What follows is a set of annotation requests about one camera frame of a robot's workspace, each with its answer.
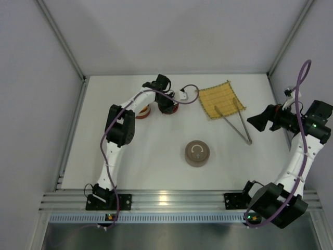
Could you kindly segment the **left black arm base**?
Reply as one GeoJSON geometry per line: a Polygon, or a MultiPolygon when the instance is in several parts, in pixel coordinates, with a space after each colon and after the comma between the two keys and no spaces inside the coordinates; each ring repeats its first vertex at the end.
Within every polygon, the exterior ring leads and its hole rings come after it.
{"type": "Polygon", "coordinates": [[[106,211],[106,210],[131,210],[132,195],[119,194],[119,202],[117,202],[115,194],[112,194],[108,199],[102,199],[93,194],[88,195],[85,210],[88,211],[106,211]]]}

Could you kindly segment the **beige round lid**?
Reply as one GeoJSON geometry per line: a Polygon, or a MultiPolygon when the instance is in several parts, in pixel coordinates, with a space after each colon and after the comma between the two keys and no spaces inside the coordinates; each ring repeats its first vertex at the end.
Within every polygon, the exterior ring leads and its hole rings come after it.
{"type": "Polygon", "coordinates": [[[189,142],[185,147],[185,157],[190,158],[209,158],[210,157],[210,149],[208,145],[199,140],[194,140],[189,142]]]}

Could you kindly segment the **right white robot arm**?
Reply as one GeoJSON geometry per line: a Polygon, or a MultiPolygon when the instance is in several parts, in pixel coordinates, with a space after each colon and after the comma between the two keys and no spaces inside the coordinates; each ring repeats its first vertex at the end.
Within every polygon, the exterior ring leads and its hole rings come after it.
{"type": "Polygon", "coordinates": [[[331,105],[315,100],[301,117],[279,104],[268,105],[264,112],[247,119],[260,132],[271,121],[271,131],[283,128],[293,133],[289,158],[277,180],[262,186],[253,196],[249,191],[254,182],[248,181],[242,192],[248,211],[263,217],[263,225],[271,222],[283,229],[306,212],[308,204],[302,199],[306,177],[331,136],[326,126],[331,114],[331,105]]]}

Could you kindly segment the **beige-based steel container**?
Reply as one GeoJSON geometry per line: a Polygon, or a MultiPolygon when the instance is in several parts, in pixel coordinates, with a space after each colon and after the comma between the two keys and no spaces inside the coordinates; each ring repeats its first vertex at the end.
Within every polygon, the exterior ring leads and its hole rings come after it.
{"type": "Polygon", "coordinates": [[[206,157],[206,158],[197,159],[197,158],[185,157],[185,160],[192,167],[202,167],[208,162],[209,158],[206,157]]]}

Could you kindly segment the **red round lid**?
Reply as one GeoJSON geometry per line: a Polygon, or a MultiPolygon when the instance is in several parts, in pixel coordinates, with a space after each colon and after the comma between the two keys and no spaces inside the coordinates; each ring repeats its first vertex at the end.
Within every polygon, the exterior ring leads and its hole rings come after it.
{"type": "Polygon", "coordinates": [[[166,108],[162,111],[163,114],[171,115],[174,114],[179,108],[179,104],[173,105],[172,107],[166,108]]]}

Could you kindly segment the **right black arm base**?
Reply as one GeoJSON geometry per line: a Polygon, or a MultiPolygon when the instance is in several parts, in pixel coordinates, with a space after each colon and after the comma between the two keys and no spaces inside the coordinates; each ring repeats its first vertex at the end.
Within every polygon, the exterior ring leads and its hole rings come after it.
{"type": "Polygon", "coordinates": [[[223,196],[226,210],[247,209],[245,198],[241,192],[224,193],[223,196]]]}

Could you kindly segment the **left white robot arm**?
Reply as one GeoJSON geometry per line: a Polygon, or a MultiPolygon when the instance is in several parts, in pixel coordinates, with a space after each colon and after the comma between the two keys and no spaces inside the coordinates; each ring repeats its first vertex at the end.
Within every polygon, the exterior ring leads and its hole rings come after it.
{"type": "Polygon", "coordinates": [[[134,138],[135,119],[154,102],[163,112],[170,114],[176,106],[174,94],[169,93],[170,90],[170,79],[159,74],[156,80],[144,83],[140,91],[127,102],[110,107],[105,134],[100,143],[103,147],[103,142],[106,142],[106,150],[102,151],[104,164],[92,194],[87,197],[86,210],[117,209],[117,177],[124,150],[134,138]]]}

